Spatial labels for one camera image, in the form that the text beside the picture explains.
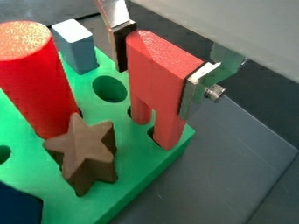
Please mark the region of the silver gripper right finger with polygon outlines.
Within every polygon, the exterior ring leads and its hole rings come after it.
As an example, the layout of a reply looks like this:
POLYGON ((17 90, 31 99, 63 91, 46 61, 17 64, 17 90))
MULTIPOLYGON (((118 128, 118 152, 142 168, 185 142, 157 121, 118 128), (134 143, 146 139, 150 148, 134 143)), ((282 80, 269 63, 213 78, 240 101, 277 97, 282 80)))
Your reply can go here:
POLYGON ((248 62, 248 58, 232 51, 224 45, 216 43, 210 51, 210 61, 185 79, 182 102, 179 107, 179 117, 187 120, 193 115, 194 106, 202 102, 202 98, 209 98, 218 102, 225 94, 226 88, 220 85, 233 76, 248 62))

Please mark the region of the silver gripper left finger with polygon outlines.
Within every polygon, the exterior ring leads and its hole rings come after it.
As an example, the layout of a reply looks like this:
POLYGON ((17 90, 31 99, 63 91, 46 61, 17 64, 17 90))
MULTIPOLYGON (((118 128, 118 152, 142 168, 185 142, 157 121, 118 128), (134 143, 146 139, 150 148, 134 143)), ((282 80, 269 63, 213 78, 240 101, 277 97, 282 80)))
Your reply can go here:
POLYGON ((127 35, 137 30, 130 18, 126 0, 94 0, 107 26, 107 36, 114 50, 117 70, 127 70, 127 35))

